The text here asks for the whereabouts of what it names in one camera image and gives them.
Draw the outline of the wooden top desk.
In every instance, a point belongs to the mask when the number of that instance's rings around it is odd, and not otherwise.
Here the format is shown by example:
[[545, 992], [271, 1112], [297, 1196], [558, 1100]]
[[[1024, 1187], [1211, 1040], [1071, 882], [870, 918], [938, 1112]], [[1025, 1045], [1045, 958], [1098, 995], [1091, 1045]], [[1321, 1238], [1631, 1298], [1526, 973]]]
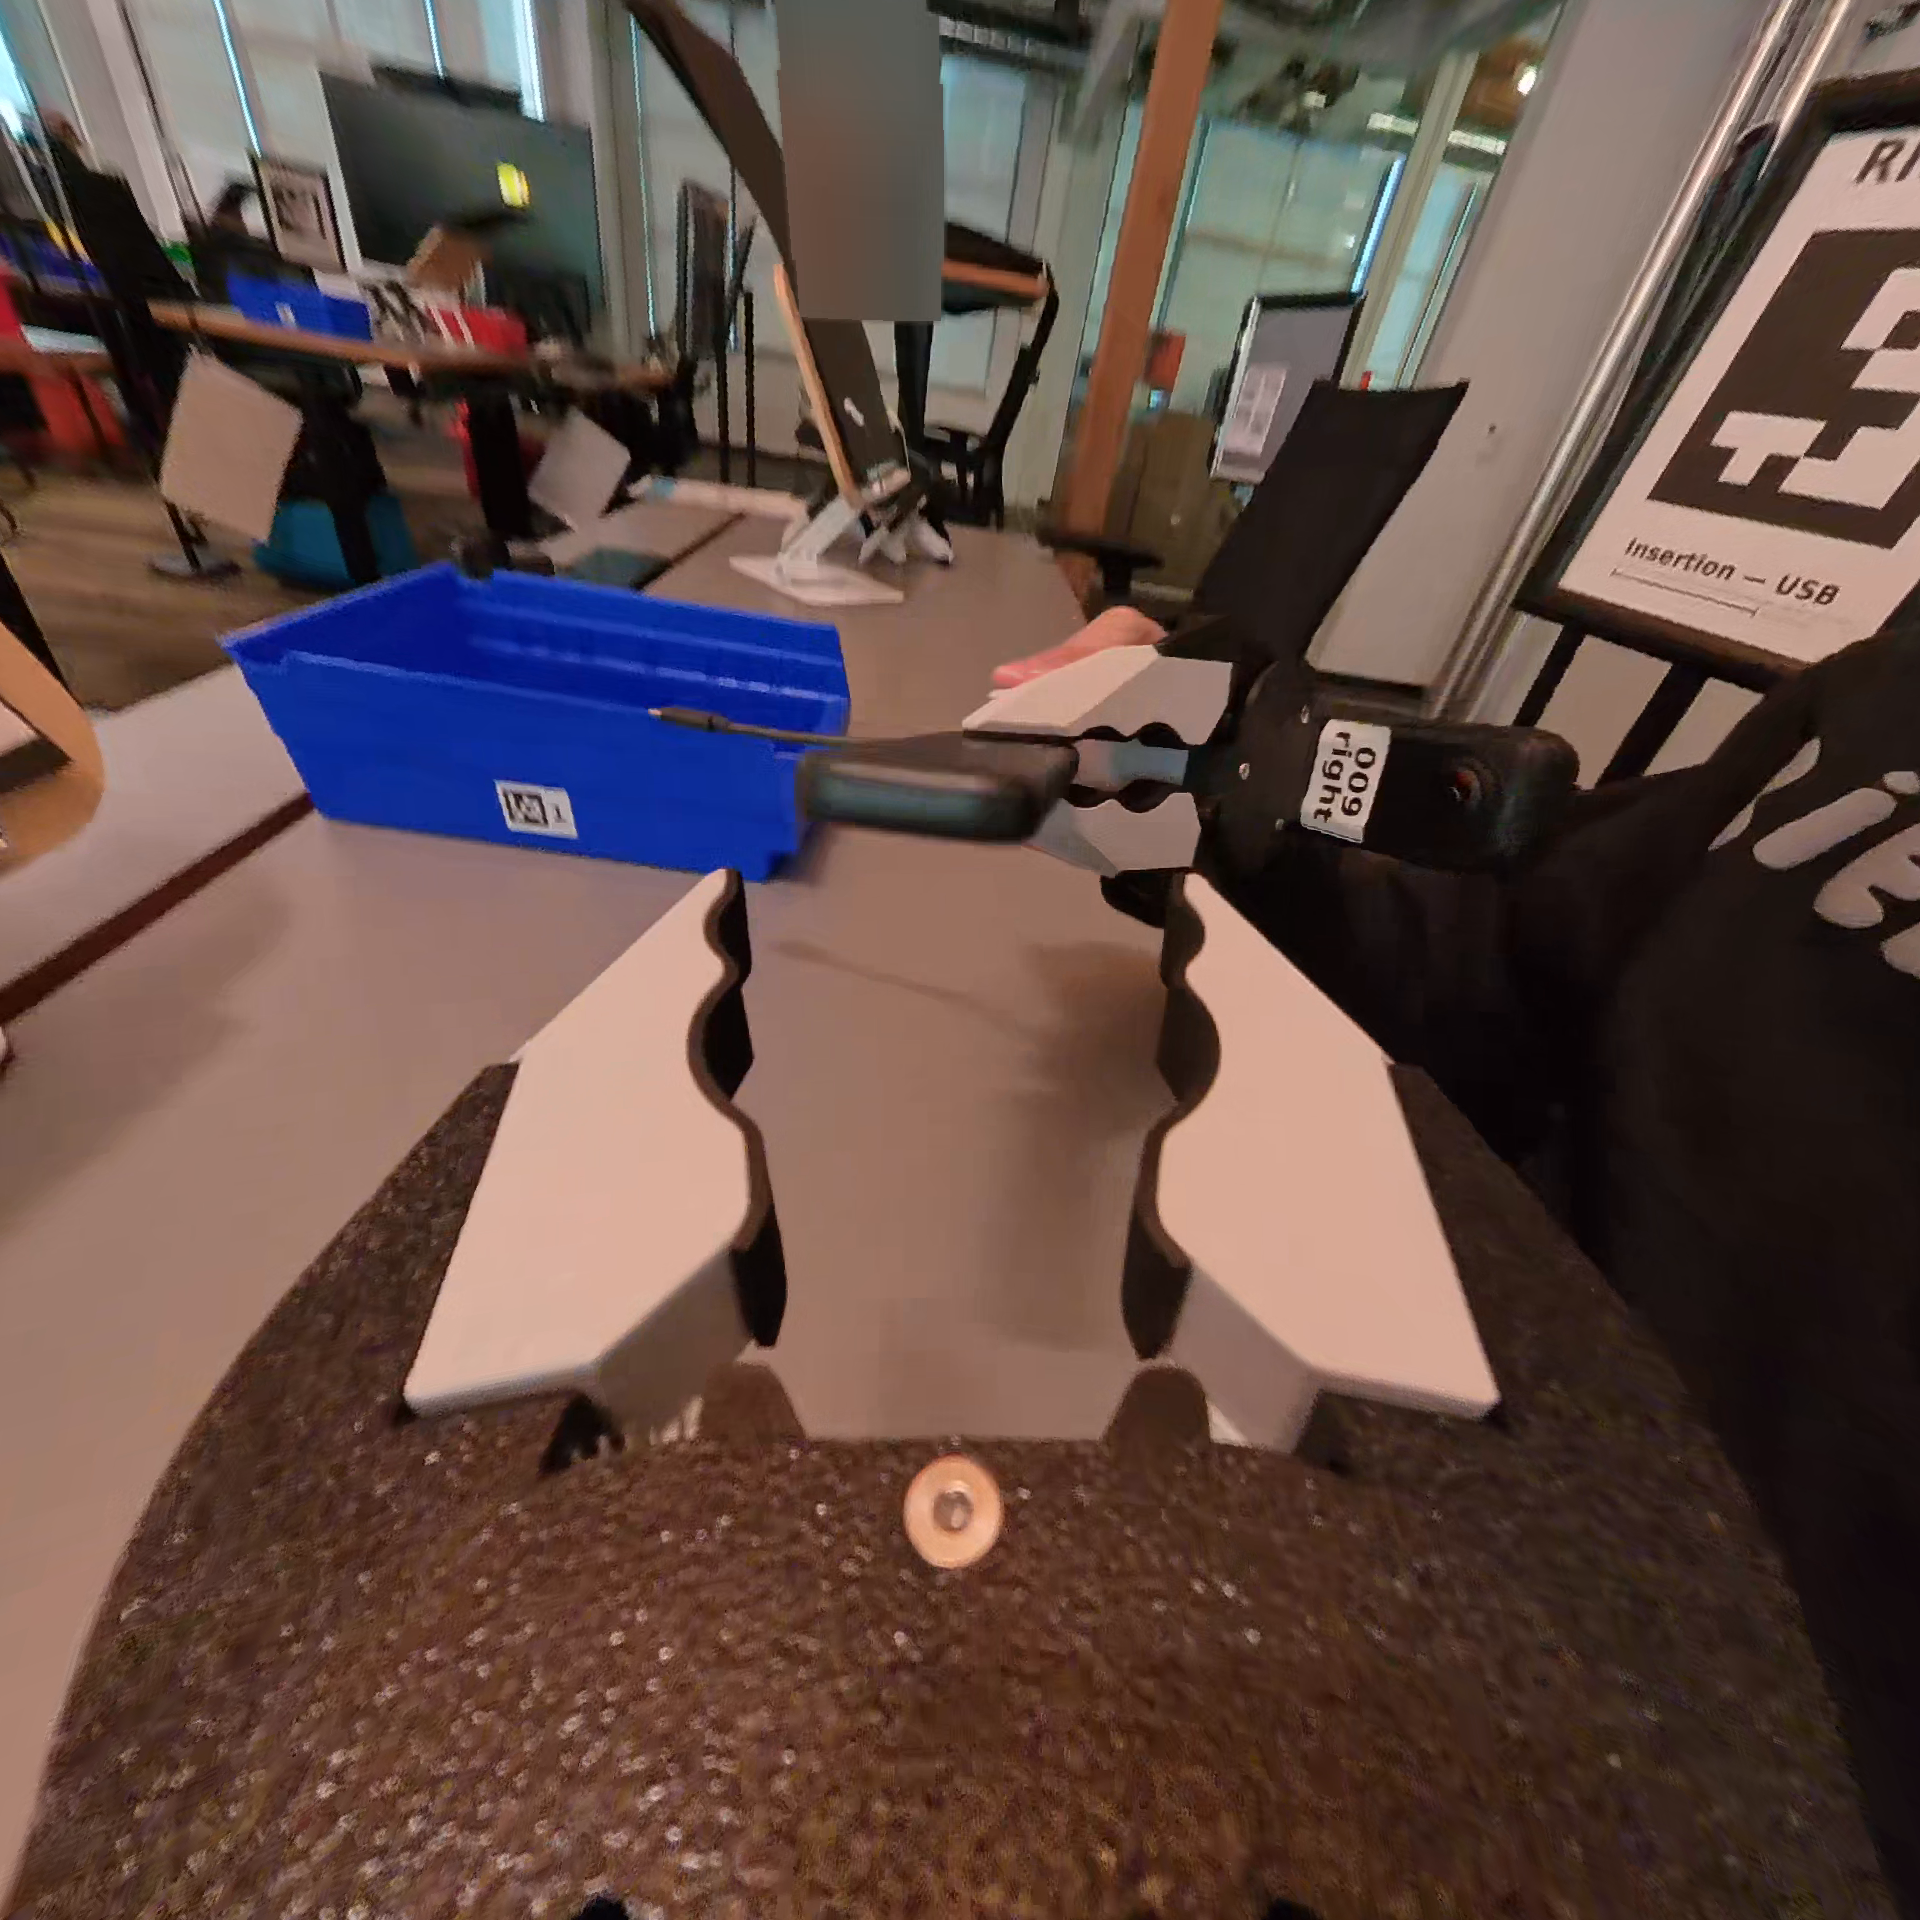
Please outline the wooden top desk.
[[465, 382], [497, 378], [559, 392], [638, 392], [647, 398], [671, 391], [677, 382], [671, 367], [633, 362], [595, 363], [578, 352], [493, 352], [467, 343], [423, 339], [359, 341], [303, 326], [255, 322], [227, 306], [198, 301], [149, 301], [149, 311], [160, 326], [198, 346], [243, 346], [339, 365], [394, 367], [410, 378]]

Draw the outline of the person's black hoodie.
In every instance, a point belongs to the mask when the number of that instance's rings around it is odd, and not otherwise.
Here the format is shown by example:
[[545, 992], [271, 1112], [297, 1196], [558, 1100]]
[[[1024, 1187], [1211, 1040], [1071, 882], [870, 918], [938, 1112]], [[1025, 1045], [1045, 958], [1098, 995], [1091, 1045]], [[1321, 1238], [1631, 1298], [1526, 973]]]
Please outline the person's black hoodie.
[[1902, 1916], [1918, 1843], [1918, 640], [1590, 794], [1514, 884], [1567, 1199], [1753, 1496]]

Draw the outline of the grey square board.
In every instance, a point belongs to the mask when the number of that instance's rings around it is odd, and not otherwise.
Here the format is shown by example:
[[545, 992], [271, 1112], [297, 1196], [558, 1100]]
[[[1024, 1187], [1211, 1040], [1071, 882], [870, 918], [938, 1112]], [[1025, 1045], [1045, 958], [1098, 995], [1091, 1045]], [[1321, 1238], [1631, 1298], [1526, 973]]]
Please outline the grey square board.
[[160, 498], [253, 544], [271, 538], [302, 408], [222, 359], [191, 350], [160, 451]]
[[541, 514], [569, 530], [602, 519], [623, 487], [633, 458], [622, 439], [573, 407], [545, 435], [544, 453], [528, 478], [528, 498]]

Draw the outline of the black white marker sign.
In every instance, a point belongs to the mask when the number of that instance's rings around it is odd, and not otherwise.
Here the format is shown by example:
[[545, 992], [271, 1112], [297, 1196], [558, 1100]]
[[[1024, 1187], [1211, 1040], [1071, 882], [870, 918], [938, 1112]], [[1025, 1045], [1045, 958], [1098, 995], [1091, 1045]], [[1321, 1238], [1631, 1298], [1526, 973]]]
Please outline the black white marker sign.
[[1816, 86], [1518, 612], [1761, 688], [1918, 573], [1918, 76]]

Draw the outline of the blue plastic bin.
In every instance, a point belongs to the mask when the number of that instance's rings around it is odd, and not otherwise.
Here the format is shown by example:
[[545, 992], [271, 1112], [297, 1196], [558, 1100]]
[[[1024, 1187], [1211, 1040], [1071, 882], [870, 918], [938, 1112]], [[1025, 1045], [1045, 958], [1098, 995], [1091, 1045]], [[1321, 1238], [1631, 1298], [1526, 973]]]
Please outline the blue plastic bin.
[[800, 746], [849, 715], [833, 626], [450, 562], [224, 637], [317, 813], [767, 879]]

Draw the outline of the large black monitor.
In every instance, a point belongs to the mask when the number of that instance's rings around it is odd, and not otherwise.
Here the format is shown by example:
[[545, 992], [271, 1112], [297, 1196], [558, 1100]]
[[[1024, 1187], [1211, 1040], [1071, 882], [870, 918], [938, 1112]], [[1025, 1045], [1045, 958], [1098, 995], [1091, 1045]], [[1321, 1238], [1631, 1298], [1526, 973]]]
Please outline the large black monitor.
[[591, 135], [440, 91], [321, 74], [319, 93], [351, 239], [403, 266], [431, 228], [465, 231], [487, 268], [605, 308]]

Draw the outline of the small blue bin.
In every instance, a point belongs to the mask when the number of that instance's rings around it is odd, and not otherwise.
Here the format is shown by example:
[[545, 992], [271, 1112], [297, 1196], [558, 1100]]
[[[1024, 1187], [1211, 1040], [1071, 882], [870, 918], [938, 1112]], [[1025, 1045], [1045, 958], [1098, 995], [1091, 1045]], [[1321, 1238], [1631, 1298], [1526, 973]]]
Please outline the small blue bin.
[[375, 339], [371, 316], [360, 294], [334, 294], [315, 280], [227, 272], [226, 298], [241, 319], [261, 326], [297, 328], [357, 343]]

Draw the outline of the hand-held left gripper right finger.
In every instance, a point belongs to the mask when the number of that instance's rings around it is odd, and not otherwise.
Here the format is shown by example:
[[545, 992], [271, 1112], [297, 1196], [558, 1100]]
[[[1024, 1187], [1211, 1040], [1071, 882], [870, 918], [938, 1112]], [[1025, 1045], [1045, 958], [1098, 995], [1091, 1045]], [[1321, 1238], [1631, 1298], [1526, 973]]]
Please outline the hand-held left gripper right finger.
[[1477, 1422], [1499, 1386], [1393, 1069], [1208, 879], [1175, 882], [1159, 1074], [1120, 1275], [1144, 1365], [1247, 1447], [1323, 1397]]

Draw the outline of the person's right hand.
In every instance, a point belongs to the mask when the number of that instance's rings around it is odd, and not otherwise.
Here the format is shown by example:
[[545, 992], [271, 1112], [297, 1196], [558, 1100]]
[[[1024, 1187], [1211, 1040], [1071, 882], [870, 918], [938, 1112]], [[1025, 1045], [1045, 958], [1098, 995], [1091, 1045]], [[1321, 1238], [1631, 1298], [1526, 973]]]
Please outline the person's right hand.
[[1154, 646], [1167, 637], [1167, 631], [1146, 612], [1127, 605], [1104, 608], [1091, 614], [1067, 640], [1059, 640], [1033, 656], [1021, 656], [993, 667], [992, 691], [1002, 692], [1037, 682], [1081, 658], [1107, 653], [1115, 648]]

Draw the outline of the black usb hub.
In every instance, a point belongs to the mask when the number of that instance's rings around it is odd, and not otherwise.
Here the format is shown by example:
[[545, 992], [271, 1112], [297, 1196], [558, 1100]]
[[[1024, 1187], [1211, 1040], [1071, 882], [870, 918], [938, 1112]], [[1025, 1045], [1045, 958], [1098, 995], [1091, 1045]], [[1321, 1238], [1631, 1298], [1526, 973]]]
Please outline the black usb hub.
[[1059, 742], [935, 733], [806, 751], [794, 790], [815, 826], [1019, 846], [1073, 776], [1077, 751]]

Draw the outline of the black framed notice board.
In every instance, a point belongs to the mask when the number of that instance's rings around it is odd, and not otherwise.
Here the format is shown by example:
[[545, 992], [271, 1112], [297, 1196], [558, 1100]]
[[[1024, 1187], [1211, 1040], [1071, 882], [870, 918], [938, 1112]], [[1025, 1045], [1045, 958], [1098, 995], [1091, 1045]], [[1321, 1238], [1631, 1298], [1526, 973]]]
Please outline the black framed notice board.
[[1277, 458], [1313, 382], [1337, 382], [1360, 294], [1255, 294], [1239, 322], [1216, 415], [1208, 472], [1255, 487]]

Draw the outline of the wooden post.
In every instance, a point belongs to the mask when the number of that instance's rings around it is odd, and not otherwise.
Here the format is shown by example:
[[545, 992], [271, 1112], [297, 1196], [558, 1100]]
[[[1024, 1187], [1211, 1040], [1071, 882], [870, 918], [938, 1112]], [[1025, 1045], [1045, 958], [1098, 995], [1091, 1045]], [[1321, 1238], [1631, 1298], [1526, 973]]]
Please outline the wooden post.
[[1077, 535], [1096, 535], [1111, 507], [1219, 13], [1219, 3], [1169, 3], [1159, 20], [1134, 168], [1059, 507], [1062, 523]]

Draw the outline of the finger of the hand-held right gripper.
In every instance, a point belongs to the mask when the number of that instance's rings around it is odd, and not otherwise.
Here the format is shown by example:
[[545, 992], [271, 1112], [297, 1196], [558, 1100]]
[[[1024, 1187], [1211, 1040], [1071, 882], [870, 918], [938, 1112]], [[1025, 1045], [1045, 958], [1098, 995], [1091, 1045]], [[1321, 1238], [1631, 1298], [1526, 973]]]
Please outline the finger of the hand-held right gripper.
[[1024, 846], [1098, 878], [1181, 874], [1201, 834], [1195, 795], [1136, 782], [1120, 788], [1071, 783], [1030, 823]]
[[1111, 735], [1199, 749], [1231, 704], [1231, 678], [1229, 660], [1115, 646], [993, 692], [959, 728], [1040, 742]]

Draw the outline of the black chair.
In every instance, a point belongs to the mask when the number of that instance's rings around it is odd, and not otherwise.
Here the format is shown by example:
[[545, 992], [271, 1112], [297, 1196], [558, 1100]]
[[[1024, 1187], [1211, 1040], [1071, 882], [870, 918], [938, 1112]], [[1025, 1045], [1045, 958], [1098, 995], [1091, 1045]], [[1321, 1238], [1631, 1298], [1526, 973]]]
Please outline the black chair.
[[1313, 382], [1277, 458], [1159, 646], [1223, 640], [1242, 667], [1301, 666], [1469, 384], [1376, 391]]

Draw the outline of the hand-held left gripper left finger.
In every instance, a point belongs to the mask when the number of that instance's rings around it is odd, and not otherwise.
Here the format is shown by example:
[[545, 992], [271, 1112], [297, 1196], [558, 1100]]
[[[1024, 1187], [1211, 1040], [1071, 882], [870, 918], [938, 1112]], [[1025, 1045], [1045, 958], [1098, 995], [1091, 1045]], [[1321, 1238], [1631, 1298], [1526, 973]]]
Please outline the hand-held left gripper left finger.
[[585, 1398], [671, 1423], [776, 1343], [784, 1247], [757, 1122], [746, 892], [696, 879], [513, 1059], [401, 1400], [417, 1416]]

